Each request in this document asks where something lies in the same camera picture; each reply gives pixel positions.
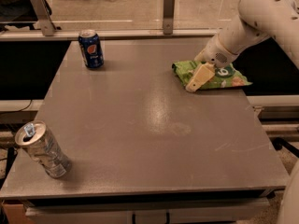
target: green chip bag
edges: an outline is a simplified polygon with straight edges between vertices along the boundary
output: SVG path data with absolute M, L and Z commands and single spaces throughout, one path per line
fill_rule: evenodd
M 202 63 L 195 61 L 173 63 L 172 68 L 178 75 L 183 86 L 188 84 L 197 65 L 202 65 Z M 251 82 L 247 81 L 246 77 L 234 69 L 232 64 L 229 64 L 224 68 L 216 68 L 215 76 L 201 86 L 199 90 L 248 86 L 251 84 Z

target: table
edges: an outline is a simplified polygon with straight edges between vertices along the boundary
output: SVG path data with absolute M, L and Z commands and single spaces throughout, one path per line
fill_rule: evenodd
M 0 197 L 28 202 L 36 223 L 234 221 L 265 208 L 289 176 L 244 92 L 188 93 L 171 69 L 206 42 L 102 41 L 98 70 L 72 42 L 36 117 L 72 170 L 52 179 L 21 151 Z

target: blue soda can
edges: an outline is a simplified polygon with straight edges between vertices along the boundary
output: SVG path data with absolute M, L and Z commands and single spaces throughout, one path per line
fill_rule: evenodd
M 94 30 L 82 30 L 78 42 L 86 67 L 98 68 L 104 64 L 100 38 Z

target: can tab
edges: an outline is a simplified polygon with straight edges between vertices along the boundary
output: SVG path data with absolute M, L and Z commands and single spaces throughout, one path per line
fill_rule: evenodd
M 28 123 L 25 127 L 24 130 L 27 134 L 27 137 L 31 138 L 36 134 L 35 126 L 33 123 Z

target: floor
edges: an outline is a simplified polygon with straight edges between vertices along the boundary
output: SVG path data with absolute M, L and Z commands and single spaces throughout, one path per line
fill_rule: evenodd
M 163 25 L 163 0 L 47 0 L 51 19 L 65 31 L 157 30 Z M 221 28 L 236 14 L 238 0 L 176 0 L 175 29 Z M 285 148 L 278 151 L 290 173 L 297 161 Z M 270 207 L 237 224 L 275 224 L 283 191 L 269 199 Z

